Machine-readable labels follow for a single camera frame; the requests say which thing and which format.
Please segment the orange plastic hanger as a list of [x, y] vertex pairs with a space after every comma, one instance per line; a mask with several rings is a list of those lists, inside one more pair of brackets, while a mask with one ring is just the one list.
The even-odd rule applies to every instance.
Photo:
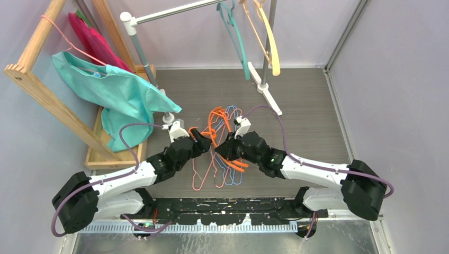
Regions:
[[[223, 107], [221, 107], [221, 106], [214, 108], [209, 113], [208, 123], [210, 122], [210, 130], [211, 131], [216, 131], [216, 136], [214, 137], [214, 141], [212, 140], [212, 138], [209, 135], [203, 135], [203, 136], [209, 137], [212, 140], [212, 145], [213, 145], [214, 148], [216, 148], [218, 146], [217, 142], [215, 141], [215, 139], [217, 137], [217, 129], [218, 128], [213, 128], [212, 127], [212, 122], [213, 122], [214, 119], [215, 120], [224, 120], [224, 125], [225, 125], [226, 129], [228, 130], [228, 132], [230, 133], [231, 132], [231, 126], [230, 126], [230, 121], [228, 120], [228, 117], [229, 117], [229, 114], [226, 113], [226, 110]], [[223, 159], [220, 155], [219, 155], [219, 157], [225, 162], [225, 164], [227, 166], [229, 166], [231, 169], [235, 169], [235, 170], [237, 170], [239, 172], [243, 173], [245, 171], [245, 169], [249, 167], [249, 165], [244, 163], [244, 162], [242, 162], [241, 159], [234, 160], [234, 161], [227, 161], [227, 160]]]
[[[223, 134], [227, 132], [231, 133], [235, 128], [232, 124], [232, 119], [234, 116], [240, 116], [241, 110], [235, 106], [228, 107], [216, 107], [214, 108], [208, 116], [208, 126], [205, 130], [205, 133], [210, 136], [212, 139], [212, 145], [216, 148], [219, 145], [219, 141], [222, 139], [222, 136], [219, 138], [218, 132], [222, 132]], [[249, 167], [248, 164], [242, 162], [241, 159], [229, 161], [225, 159], [221, 155], [215, 155], [214, 158], [217, 158], [226, 169], [232, 169], [237, 172], [243, 173], [245, 169]]]

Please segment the beige plastic hanger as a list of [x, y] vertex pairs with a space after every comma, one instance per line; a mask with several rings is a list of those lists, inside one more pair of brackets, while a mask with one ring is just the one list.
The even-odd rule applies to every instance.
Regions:
[[[246, 0], [238, 1], [238, 3], [240, 5], [242, 5], [244, 13], [250, 23], [250, 26], [252, 27], [252, 29], [255, 33], [256, 39], [258, 40], [259, 45], [263, 51], [265, 60], [267, 60], [268, 65], [271, 66], [271, 68], [272, 68], [272, 75], [279, 76], [281, 73], [279, 53], [277, 50], [277, 45], [276, 45], [276, 41], [275, 41], [275, 36], [273, 34], [272, 25], [270, 24], [267, 14], [263, 10], [264, 2], [265, 1], [256, 1], [256, 0], [254, 0], [254, 1], [246, 1]], [[267, 46], [265, 44], [263, 44], [261, 36], [258, 34], [257, 29], [254, 25], [254, 22], [251, 18], [251, 14], [249, 11], [250, 3], [254, 4], [255, 13], [257, 14], [257, 17], [259, 18], [259, 20], [263, 23], [263, 26], [265, 28], [266, 36], [267, 36], [267, 40], [268, 40]]]

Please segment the teal plastic hanger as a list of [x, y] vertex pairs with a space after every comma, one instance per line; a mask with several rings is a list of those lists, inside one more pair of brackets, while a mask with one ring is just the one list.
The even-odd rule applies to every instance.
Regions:
[[231, 7], [227, 6], [223, 2], [220, 2], [217, 4], [216, 10], [219, 12], [220, 17], [232, 40], [237, 56], [239, 58], [239, 62], [242, 66], [245, 79], [250, 80], [250, 70], [248, 67], [245, 45], [240, 33], [240, 29], [238, 27], [238, 23], [234, 16], [235, 7], [236, 7], [235, 1], [231, 1]]

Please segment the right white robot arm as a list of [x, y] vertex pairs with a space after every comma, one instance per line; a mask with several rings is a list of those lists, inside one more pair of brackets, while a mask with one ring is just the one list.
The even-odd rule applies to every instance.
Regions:
[[233, 133], [216, 147], [223, 158], [247, 160], [266, 176], [298, 179], [318, 185], [301, 187], [294, 202], [295, 213], [307, 217], [318, 210], [349, 210], [369, 221], [379, 218], [387, 184], [363, 161], [328, 164], [288, 154], [270, 147], [256, 132], [242, 137]]

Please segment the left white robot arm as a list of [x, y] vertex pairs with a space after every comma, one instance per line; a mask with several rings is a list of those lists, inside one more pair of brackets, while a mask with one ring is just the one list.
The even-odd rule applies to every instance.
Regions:
[[143, 188], [174, 177], [189, 160], [207, 153], [211, 144], [210, 138], [192, 129], [191, 134], [176, 138], [162, 152], [128, 169], [92, 177], [83, 171], [73, 174], [52, 199], [52, 233], [57, 237], [76, 233], [108, 216], [149, 218], [155, 208]]

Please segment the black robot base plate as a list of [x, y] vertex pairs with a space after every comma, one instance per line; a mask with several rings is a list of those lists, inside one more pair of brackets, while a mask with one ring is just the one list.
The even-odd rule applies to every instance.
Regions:
[[121, 213], [135, 224], [133, 234], [147, 238], [157, 233], [252, 233], [293, 232], [313, 236], [327, 209], [307, 212], [299, 199], [284, 197], [153, 198], [143, 189], [143, 208]]

